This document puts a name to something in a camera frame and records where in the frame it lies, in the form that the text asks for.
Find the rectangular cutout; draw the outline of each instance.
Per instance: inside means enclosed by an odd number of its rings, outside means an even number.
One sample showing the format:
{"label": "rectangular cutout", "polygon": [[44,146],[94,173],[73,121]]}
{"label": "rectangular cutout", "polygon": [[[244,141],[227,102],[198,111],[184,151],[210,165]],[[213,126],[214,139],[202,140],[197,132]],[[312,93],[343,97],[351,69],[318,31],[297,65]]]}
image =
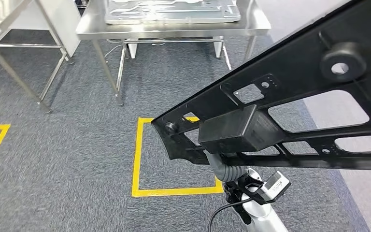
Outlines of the rectangular cutout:
{"label": "rectangular cutout", "polygon": [[371,136],[339,138],[335,140],[335,145],[351,153],[371,153]]}
{"label": "rectangular cutout", "polygon": [[250,151],[250,152],[244,152],[244,154],[248,156],[277,156],[279,155],[278,150],[273,147],[269,146],[265,149],[262,149],[260,151]]}
{"label": "rectangular cutout", "polygon": [[349,127],[369,121],[351,94],[333,90],[268,109],[271,117],[288,132]]}
{"label": "rectangular cutout", "polygon": [[318,152],[305,141],[283,143],[282,145],[295,156],[318,155]]}
{"label": "rectangular cutout", "polygon": [[194,115],[193,112],[189,112],[185,115],[183,115],[183,118],[185,118],[186,120],[190,121],[190,122],[198,122],[200,119]]}
{"label": "rectangular cutout", "polygon": [[238,89],[234,92],[234,96],[245,104],[264,98],[261,90],[254,84]]}

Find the black plastic frame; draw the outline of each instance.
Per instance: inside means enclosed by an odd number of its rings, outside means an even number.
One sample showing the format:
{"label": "black plastic frame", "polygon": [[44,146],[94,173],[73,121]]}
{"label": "black plastic frame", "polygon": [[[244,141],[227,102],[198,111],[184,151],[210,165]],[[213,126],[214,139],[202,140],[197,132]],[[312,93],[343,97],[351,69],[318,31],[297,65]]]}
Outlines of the black plastic frame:
{"label": "black plastic frame", "polygon": [[[347,63],[349,72],[332,75],[330,67],[338,62]],[[261,87],[262,82],[270,86]],[[233,95],[249,84],[259,87],[265,98],[244,104]],[[306,141],[319,155],[295,156],[278,143],[274,145],[280,153],[277,156],[228,153],[221,154],[223,162],[246,166],[371,169],[370,152],[349,153],[334,143],[337,138],[371,135],[371,0],[348,2],[157,117],[152,125],[170,159],[208,164],[204,148],[184,136],[184,132],[199,128],[199,122],[184,120],[183,115],[192,112],[205,121],[251,104],[268,114],[273,106],[332,90],[350,93],[368,114],[369,122],[309,132],[285,131],[282,143]]]}

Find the mounting hole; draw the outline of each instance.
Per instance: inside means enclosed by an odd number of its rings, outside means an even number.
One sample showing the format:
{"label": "mounting hole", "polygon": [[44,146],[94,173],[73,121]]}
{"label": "mounting hole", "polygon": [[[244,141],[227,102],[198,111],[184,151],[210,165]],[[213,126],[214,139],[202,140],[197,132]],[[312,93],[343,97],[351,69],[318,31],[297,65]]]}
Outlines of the mounting hole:
{"label": "mounting hole", "polygon": [[322,152],[323,152],[324,154],[329,154],[329,153],[330,153],[330,151],[329,151],[328,149],[322,149]]}
{"label": "mounting hole", "polygon": [[270,84],[268,84],[268,82],[262,82],[261,83],[261,86],[263,87],[263,88],[268,88],[269,86],[270,86]]}
{"label": "mounting hole", "polygon": [[330,68],[333,74],[342,75],[349,71],[349,66],[345,63],[336,63]]}

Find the white label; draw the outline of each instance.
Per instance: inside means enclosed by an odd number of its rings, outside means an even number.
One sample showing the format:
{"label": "white label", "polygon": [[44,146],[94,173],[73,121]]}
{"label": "white label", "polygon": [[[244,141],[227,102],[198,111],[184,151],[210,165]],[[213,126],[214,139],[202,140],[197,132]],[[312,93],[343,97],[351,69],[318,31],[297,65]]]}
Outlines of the white label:
{"label": "white label", "polygon": [[285,177],[280,178],[273,186],[268,190],[268,195],[276,197],[287,185],[289,180]]}

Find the black cable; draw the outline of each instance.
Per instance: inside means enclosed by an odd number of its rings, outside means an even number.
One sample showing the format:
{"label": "black cable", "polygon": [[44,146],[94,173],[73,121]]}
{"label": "black cable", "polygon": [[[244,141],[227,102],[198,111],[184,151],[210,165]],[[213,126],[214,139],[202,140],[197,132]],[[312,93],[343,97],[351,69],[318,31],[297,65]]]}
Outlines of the black cable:
{"label": "black cable", "polygon": [[226,209],[226,208],[230,208],[230,207],[233,207],[233,206],[236,206],[236,205],[239,205],[239,204],[244,204],[244,203],[247,203],[247,202],[250,202],[252,201],[253,199],[251,198],[248,198],[247,200],[244,200],[244,201],[241,201],[241,202],[236,202],[236,203],[231,203],[231,204],[226,204],[220,208],[218,208],[214,213],[213,215],[211,215],[211,218],[210,218],[210,222],[208,223],[208,232],[211,232],[211,227],[213,226],[213,221],[214,221],[214,217],[219,213],[221,212],[222,210]]}

